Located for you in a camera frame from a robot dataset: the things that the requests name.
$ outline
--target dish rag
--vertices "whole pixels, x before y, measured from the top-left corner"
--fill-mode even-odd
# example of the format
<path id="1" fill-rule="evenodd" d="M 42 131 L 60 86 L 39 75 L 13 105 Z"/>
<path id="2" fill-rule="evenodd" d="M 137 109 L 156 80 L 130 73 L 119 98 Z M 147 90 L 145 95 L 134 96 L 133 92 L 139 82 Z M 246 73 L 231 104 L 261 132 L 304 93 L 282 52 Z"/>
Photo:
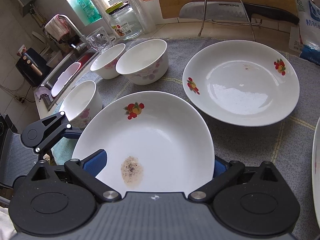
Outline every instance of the dish rag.
<path id="1" fill-rule="evenodd" d="M 61 105 L 62 102 L 56 107 L 53 112 L 54 114 L 59 112 Z M 54 156 L 54 160 L 57 165 L 63 165 L 66 161 L 72 158 L 73 150 L 76 147 L 77 141 L 78 139 L 67 139 L 63 137 L 51 148 L 52 155 Z"/>
<path id="2" fill-rule="evenodd" d="M 49 97 L 51 97 L 51 91 L 46 87 L 39 87 L 36 91 L 36 96 L 39 99 L 39 101 L 42 100 L 43 95 L 48 95 Z"/>
<path id="3" fill-rule="evenodd" d="M 70 32 L 68 23 L 59 18 L 59 14 L 54 16 L 44 27 L 46 31 L 59 41 L 63 35 Z"/>

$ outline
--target food residue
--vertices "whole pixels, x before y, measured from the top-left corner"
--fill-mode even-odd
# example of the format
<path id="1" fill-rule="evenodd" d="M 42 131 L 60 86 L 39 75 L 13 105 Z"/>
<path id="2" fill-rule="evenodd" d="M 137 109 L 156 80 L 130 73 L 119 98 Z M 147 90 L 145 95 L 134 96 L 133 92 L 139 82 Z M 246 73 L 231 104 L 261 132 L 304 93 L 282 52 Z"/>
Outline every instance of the food residue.
<path id="1" fill-rule="evenodd" d="M 128 187 L 135 188 L 142 181 L 143 167 L 137 158 L 129 156 L 121 164 L 121 175 Z"/>

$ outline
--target paper towel roll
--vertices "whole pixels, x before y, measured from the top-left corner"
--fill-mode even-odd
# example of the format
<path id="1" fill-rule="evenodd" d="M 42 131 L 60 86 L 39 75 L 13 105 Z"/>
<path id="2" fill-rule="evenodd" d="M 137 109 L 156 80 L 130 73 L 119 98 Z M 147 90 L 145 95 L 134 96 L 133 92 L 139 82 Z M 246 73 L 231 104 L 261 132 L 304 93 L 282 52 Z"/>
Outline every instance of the paper towel roll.
<path id="1" fill-rule="evenodd" d="M 105 0 L 91 0 L 93 4 L 96 6 L 97 10 L 101 14 L 104 21 L 107 23 L 109 28 L 112 30 L 113 34 L 116 38 L 120 38 L 119 34 L 111 27 L 109 21 L 111 19 L 110 15 L 106 13 L 106 9 L 110 6 L 110 4 Z"/>

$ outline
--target stainless steel sink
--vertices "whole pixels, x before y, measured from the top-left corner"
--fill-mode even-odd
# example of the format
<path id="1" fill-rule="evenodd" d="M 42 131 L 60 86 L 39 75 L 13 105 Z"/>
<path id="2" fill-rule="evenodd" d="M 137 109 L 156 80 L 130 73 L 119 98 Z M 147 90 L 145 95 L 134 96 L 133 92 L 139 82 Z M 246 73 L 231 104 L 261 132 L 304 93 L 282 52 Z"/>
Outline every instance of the stainless steel sink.
<path id="1" fill-rule="evenodd" d="M 81 55 L 77 50 L 72 50 L 66 55 L 63 60 L 50 72 L 50 74 L 44 79 L 41 87 L 46 87 L 51 90 L 54 84 L 57 82 L 59 76 L 74 62 L 81 62 L 84 65 L 94 54 L 94 49 L 89 49 L 83 52 Z"/>
<path id="2" fill-rule="evenodd" d="M 61 92 L 55 97 L 43 96 L 44 103 L 48 110 L 50 110 L 57 100 L 61 97 L 67 87 L 73 82 L 73 80 L 80 74 L 80 72 L 99 54 L 95 49 L 88 49 L 87 51 L 80 54 L 77 50 L 72 50 L 63 60 L 50 72 L 45 80 L 40 85 L 46 87 L 49 90 L 52 89 L 54 84 L 57 82 L 59 76 L 74 62 L 81 62 L 80 69 L 72 76 L 70 81 L 64 86 Z"/>

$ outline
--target green bottle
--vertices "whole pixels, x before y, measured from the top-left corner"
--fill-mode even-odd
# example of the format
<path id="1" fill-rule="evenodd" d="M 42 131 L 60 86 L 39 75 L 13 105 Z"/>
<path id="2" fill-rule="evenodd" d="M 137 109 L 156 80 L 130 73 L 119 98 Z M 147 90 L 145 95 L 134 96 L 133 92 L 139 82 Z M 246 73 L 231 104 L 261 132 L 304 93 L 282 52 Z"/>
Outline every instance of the green bottle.
<path id="1" fill-rule="evenodd" d="M 78 4 L 80 4 L 81 8 L 85 11 L 91 23 L 102 18 L 97 8 L 94 6 L 91 0 L 77 0 L 77 2 Z"/>

